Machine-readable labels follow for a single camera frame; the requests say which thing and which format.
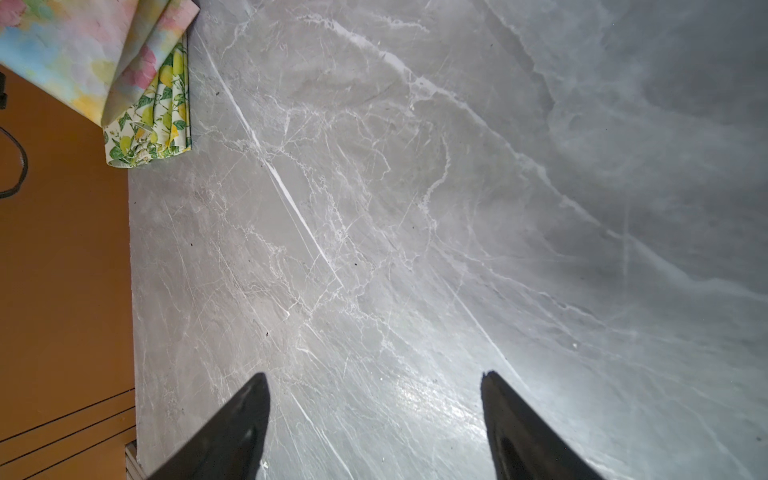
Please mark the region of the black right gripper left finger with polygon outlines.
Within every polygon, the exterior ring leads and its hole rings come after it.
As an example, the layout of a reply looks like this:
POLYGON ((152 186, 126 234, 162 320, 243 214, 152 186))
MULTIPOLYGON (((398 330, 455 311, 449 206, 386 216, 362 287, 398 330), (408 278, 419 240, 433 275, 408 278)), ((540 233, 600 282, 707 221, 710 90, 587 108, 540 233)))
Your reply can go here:
POLYGON ((256 479, 264 452, 270 403, 267 376, 257 373, 149 477, 256 479))

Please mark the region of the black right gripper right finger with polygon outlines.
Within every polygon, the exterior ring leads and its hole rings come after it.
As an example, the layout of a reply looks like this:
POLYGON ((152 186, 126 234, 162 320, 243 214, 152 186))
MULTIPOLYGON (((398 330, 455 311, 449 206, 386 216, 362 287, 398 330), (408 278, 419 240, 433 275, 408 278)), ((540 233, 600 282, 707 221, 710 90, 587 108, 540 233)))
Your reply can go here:
POLYGON ((483 375, 481 399, 498 479, 602 479, 497 372, 483 375))

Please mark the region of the lemon print skirt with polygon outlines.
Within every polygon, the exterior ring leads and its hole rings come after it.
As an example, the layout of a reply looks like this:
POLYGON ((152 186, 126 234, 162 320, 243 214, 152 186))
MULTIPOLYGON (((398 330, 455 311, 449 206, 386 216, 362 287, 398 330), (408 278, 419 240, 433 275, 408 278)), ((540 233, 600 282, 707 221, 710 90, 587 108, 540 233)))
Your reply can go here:
POLYGON ((187 46, 182 36, 137 103, 104 129, 109 166, 136 168, 191 150, 187 46))

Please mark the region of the pastel floral skirt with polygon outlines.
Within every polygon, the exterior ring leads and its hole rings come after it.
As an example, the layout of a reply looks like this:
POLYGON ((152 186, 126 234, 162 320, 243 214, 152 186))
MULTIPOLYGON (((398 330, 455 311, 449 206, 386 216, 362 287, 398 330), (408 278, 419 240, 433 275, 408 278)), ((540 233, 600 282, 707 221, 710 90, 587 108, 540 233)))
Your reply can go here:
POLYGON ((139 100, 199 11, 193 1, 4 1, 1 63, 106 127, 139 100))

